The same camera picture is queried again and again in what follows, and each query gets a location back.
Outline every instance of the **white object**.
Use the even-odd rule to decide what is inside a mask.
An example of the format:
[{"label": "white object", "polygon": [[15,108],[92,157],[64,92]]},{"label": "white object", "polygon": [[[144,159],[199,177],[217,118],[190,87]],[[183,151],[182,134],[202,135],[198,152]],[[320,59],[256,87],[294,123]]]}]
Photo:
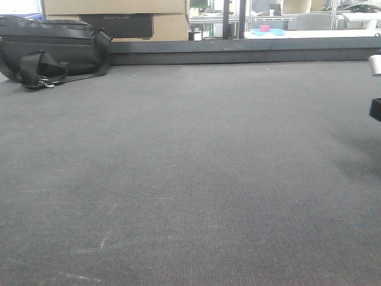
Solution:
[{"label": "white object", "polygon": [[372,55],[369,58],[371,73],[373,76],[381,76],[381,55]]},{"label": "white object", "polygon": [[275,36],[266,33],[264,36],[257,36],[251,32],[245,32],[247,39],[298,39],[298,38],[347,38],[347,37],[374,37],[379,30],[303,30],[285,31],[283,36]]},{"label": "white object", "polygon": [[350,23],[366,23],[366,29],[375,29],[381,13],[343,13],[343,18]]}]

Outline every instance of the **metal pole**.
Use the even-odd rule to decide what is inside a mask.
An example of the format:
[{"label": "metal pole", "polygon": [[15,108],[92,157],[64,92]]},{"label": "metal pole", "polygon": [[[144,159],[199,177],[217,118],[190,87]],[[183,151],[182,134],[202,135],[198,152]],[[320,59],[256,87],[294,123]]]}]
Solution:
[{"label": "metal pole", "polygon": [[245,38],[245,23],[246,23],[246,0],[239,2],[239,33],[238,38]]},{"label": "metal pole", "polygon": [[229,0],[224,0],[224,13],[222,18],[222,39],[227,40],[232,37],[232,28],[229,25]]},{"label": "metal pole", "polygon": [[334,29],[336,26],[336,10],[338,9],[340,0],[332,0],[331,5],[331,27]]}]

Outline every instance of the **black bag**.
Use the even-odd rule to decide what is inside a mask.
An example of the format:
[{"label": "black bag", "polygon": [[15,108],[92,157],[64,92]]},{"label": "black bag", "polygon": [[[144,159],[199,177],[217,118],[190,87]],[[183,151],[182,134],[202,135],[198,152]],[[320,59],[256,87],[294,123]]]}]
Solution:
[{"label": "black bag", "polygon": [[75,20],[0,17],[0,72],[40,89],[105,75],[112,37]]}]

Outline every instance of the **black object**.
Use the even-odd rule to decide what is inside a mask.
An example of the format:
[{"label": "black object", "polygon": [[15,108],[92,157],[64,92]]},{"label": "black object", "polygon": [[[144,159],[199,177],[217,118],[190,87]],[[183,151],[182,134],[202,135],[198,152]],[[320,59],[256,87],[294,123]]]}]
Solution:
[{"label": "black object", "polygon": [[369,115],[374,119],[381,121],[381,98],[372,100]]},{"label": "black object", "polygon": [[238,38],[245,38],[245,24],[246,24],[246,0],[239,1],[239,33]]},{"label": "black object", "polygon": [[149,39],[154,35],[153,14],[90,14],[80,15],[96,29],[104,28],[113,38]]},{"label": "black object", "polygon": [[229,0],[224,0],[224,10],[222,16],[222,38],[224,40],[232,38],[232,25],[229,24]]},{"label": "black object", "polygon": [[268,11],[270,12],[271,10],[274,11],[274,16],[281,16],[282,15],[282,8],[280,4],[274,3],[274,4],[269,4],[268,5]]},{"label": "black object", "polygon": [[30,89],[102,76],[112,37],[74,20],[0,17],[0,72]]}]

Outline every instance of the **cardboard box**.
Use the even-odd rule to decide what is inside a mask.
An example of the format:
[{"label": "cardboard box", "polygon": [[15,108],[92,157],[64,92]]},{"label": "cardboard box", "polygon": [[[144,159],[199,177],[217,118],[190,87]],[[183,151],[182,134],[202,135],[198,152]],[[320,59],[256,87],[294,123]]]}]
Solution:
[{"label": "cardboard box", "polygon": [[[48,20],[80,20],[79,15],[46,15]],[[151,38],[114,38],[114,42],[188,41],[189,23],[185,14],[154,14]]]},{"label": "cardboard box", "polygon": [[45,15],[186,14],[189,0],[43,0]]}]

